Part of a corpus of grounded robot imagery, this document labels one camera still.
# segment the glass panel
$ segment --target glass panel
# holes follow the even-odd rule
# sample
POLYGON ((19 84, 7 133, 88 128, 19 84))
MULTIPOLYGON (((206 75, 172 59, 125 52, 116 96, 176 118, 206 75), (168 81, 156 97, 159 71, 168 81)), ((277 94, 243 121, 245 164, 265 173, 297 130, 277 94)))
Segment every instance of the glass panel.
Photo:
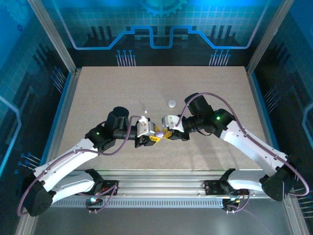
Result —
POLYGON ((25 0, 0 1, 0 234, 15 234, 21 171, 38 166, 68 71, 25 0))
MULTIPOLYGON (((255 70, 279 148, 313 187, 313 1, 294 1, 255 70)), ((299 198, 312 226, 313 195, 299 198)))
POLYGON ((247 65, 280 1, 44 1, 75 64, 247 65))

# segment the gear graphic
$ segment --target gear graphic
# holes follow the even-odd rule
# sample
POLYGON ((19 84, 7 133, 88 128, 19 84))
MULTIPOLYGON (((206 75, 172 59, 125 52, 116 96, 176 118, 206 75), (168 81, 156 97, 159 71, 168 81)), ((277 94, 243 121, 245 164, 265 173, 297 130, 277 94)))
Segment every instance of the gear graphic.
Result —
POLYGON ((26 0, 0 0, 0 7, 5 7, 10 16, 19 24, 24 23, 28 16, 26 0))
POLYGON ((139 0, 141 8, 145 9, 147 14, 152 13, 153 16, 159 15, 160 17, 175 14, 186 3, 186 0, 139 0))

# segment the beige table surface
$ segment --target beige table surface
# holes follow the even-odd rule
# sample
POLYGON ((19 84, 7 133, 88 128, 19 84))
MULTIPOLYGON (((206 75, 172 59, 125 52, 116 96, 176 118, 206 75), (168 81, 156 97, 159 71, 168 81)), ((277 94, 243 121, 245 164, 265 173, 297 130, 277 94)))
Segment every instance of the beige table surface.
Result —
MULTIPOLYGON (((165 115, 178 115, 184 99, 196 92, 222 96, 242 124, 265 140, 244 67, 83 67, 67 119, 59 154, 72 148, 89 129, 106 120, 116 106, 130 115, 145 115, 161 127, 165 115), (167 103, 175 100, 171 109, 167 103)), ((227 107, 206 96, 213 109, 227 107)), ((215 136, 190 135, 190 141, 161 140, 153 147, 134 148, 128 141, 117 155, 99 156, 79 169, 258 169, 238 149, 215 136)), ((121 141, 116 141, 115 150, 121 141)))

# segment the white ball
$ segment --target white ball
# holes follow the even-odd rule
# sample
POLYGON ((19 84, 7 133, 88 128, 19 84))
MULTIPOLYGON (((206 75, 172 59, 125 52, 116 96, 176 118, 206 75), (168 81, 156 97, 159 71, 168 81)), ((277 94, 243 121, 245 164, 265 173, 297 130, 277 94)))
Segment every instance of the white ball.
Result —
POLYGON ((176 102, 174 100, 168 101, 168 107, 175 108, 175 106, 176 106, 176 102))

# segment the enclosure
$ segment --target enclosure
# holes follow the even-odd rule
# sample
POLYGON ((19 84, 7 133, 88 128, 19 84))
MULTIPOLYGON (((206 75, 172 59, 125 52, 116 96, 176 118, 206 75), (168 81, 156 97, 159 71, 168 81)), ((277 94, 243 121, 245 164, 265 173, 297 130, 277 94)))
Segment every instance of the enclosure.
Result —
POLYGON ((236 215, 207 207, 215 199, 201 181, 260 167, 196 134, 153 148, 128 142, 74 171, 119 179, 119 206, 89 215, 84 200, 70 197, 37 217, 16 215, 24 168, 75 146, 116 106, 160 126, 197 92, 222 96, 258 138, 299 157, 311 188, 312 12, 311 0, 0 0, 1 234, 312 233, 311 193, 284 202, 256 193, 248 213, 236 215))

